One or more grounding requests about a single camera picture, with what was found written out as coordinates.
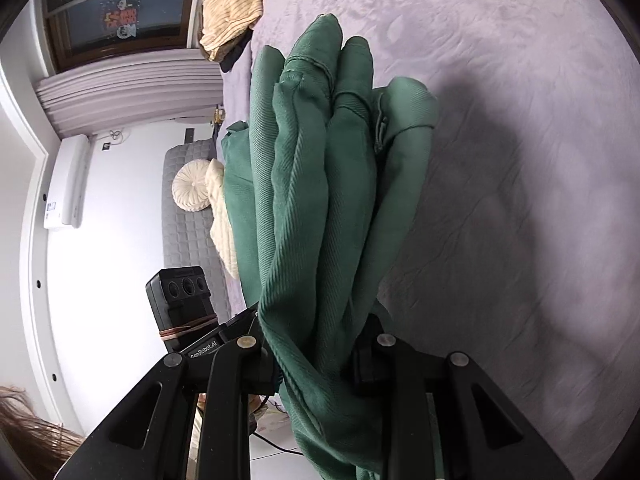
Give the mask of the green work jacket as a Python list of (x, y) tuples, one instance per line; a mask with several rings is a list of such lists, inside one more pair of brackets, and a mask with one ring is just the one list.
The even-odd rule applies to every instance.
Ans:
[(413, 78), (373, 83), (367, 40), (318, 16), (254, 62), (228, 127), (224, 200), (246, 303), (283, 373), (297, 445), (321, 477), (376, 479), (381, 423), (340, 373), (413, 224), (438, 106)]

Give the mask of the grey quilted headboard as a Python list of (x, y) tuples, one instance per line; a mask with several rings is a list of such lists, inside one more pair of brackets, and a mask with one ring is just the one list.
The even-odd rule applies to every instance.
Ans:
[(209, 288), (210, 301), (219, 322), (232, 317), (224, 265), (210, 239), (213, 213), (209, 207), (201, 211), (179, 208), (171, 193), (177, 172), (191, 160), (207, 159), (210, 141), (199, 140), (180, 144), (165, 155), (162, 177), (162, 237), (164, 266), (200, 266)]

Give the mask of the cream puffer jacket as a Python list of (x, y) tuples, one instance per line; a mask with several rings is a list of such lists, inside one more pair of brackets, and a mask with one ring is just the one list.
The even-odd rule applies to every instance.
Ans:
[(209, 205), (213, 211), (213, 224), (209, 230), (210, 238), (227, 272), (232, 278), (238, 280), (240, 274), (234, 236), (224, 200), (224, 164), (217, 159), (212, 159), (208, 164), (205, 186)]

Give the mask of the person's brown hair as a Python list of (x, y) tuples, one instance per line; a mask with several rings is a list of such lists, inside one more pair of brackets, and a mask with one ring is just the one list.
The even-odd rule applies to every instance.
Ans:
[(34, 479), (53, 479), (82, 443), (76, 432), (40, 418), (24, 390), (5, 386), (1, 433)]

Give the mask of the round cream pleated cushion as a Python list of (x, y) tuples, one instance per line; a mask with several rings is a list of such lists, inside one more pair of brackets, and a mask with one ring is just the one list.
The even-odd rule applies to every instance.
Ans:
[(209, 206), (206, 186), (208, 166), (208, 160), (195, 159), (187, 162), (176, 173), (171, 183), (171, 195), (180, 209), (197, 212)]

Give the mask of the lavender plush bed blanket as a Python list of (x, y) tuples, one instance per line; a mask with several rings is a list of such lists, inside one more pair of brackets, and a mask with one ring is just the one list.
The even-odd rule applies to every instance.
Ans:
[(575, 479), (638, 477), (639, 64), (599, 0), (262, 0), (253, 66), (318, 16), (438, 106), (386, 330), (462, 351)]

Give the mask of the grey pleated curtain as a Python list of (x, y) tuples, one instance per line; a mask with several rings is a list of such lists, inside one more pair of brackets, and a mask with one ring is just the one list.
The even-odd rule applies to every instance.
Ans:
[(61, 138), (147, 122), (207, 122), (222, 103), (221, 71), (194, 49), (109, 58), (44, 78), (36, 96)]

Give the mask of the dark window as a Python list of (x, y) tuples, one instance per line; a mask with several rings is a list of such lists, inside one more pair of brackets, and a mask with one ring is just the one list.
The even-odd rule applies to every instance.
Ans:
[(192, 0), (42, 0), (54, 67), (186, 46)]

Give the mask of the white wall air conditioner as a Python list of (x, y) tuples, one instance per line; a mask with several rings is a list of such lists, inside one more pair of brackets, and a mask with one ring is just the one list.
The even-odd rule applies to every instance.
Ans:
[(81, 204), (90, 162), (88, 136), (70, 136), (61, 142), (53, 166), (43, 227), (47, 230), (59, 226), (78, 228)]

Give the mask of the black garment under corduroy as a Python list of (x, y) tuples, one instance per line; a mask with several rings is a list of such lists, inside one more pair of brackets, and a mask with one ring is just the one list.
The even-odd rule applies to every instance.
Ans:
[(229, 73), (232, 70), (232, 67), (238, 59), (243, 54), (245, 48), (250, 43), (253, 37), (253, 29), (248, 28), (245, 32), (242, 33), (238, 38), (234, 38), (229, 42), (230, 48), (227, 53), (224, 55), (222, 60), (219, 62), (219, 66), (221, 71), (225, 73)]

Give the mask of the beige corduroy garment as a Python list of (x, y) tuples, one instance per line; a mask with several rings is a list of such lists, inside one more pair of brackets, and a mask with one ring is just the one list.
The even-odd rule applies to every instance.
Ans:
[(200, 46), (209, 61), (221, 62), (262, 12), (262, 0), (203, 0)]

